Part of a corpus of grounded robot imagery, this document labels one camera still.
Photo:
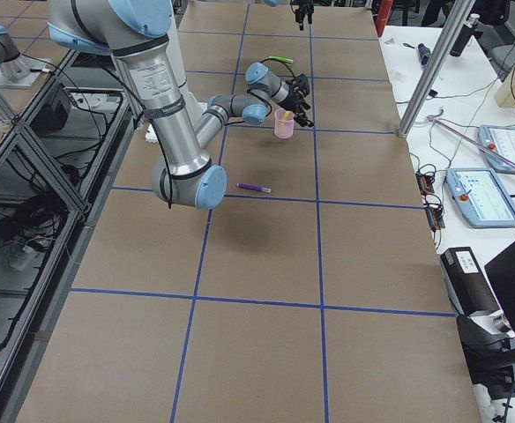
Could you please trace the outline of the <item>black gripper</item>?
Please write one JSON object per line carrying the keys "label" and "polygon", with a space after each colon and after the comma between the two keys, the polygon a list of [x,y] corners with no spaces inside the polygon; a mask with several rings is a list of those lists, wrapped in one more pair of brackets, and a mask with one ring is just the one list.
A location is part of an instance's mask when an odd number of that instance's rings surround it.
{"label": "black gripper", "polygon": [[314,122],[306,115],[310,105],[306,102],[306,97],[310,94],[310,84],[307,76],[301,73],[291,79],[283,81],[287,88],[287,95],[280,103],[285,110],[294,113],[294,121],[302,128],[312,128]]}
{"label": "black gripper", "polygon": [[312,24],[312,12],[314,11],[313,0],[291,0],[290,6],[295,13],[295,22],[300,30],[304,28],[304,24]]}

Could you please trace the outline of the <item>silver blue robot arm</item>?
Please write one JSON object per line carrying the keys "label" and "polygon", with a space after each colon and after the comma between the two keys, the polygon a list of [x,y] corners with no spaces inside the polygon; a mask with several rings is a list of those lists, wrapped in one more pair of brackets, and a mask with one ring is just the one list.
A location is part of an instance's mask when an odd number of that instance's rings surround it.
{"label": "silver blue robot arm", "polygon": [[291,12],[295,16],[295,23],[300,31],[304,30],[304,24],[309,26],[312,24],[312,17],[314,13],[313,0],[289,0],[288,1]]}
{"label": "silver blue robot arm", "polygon": [[246,93],[214,96],[201,108],[186,87],[169,1],[52,1],[49,34],[66,48],[121,63],[160,145],[152,186],[168,204],[207,210],[220,204],[228,177],[206,147],[230,119],[258,125],[276,103],[292,112],[300,126],[313,124],[306,115],[306,76],[283,80],[262,62],[246,70]]}

